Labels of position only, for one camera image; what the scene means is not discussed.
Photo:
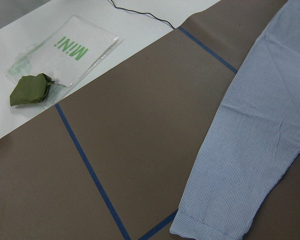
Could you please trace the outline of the clear plastic bag green print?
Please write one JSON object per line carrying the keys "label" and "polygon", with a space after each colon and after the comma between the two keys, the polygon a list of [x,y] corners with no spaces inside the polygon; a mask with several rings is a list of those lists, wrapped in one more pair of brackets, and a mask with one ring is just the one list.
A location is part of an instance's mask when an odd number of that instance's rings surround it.
{"label": "clear plastic bag green print", "polygon": [[7,70],[15,87],[22,76],[46,74],[54,81],[46,106],[62,100],[121,42],[119,36],[72,15],[51,36],[21,53]]}

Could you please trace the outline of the olive green folded pouch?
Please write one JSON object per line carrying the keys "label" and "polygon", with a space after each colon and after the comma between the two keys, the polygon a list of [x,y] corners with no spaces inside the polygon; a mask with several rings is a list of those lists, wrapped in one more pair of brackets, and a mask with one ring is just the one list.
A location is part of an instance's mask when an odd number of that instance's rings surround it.
{"label": "olive green folded pouch", "polygon": [[9,104],[13,107],[41,103],[48,96],[54,83],[52,78],[44,73],[22,76],[9,96]]}

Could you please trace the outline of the light blue striped shirt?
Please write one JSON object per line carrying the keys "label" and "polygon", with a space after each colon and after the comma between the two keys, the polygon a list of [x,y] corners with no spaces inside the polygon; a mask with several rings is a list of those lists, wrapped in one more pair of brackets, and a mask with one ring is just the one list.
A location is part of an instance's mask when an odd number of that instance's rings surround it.
{"label": "light blue striped shirt", "polygon": [[170,233],[195,240],[242,239],[299,153],[300,0],[289,0],[229,85]]}

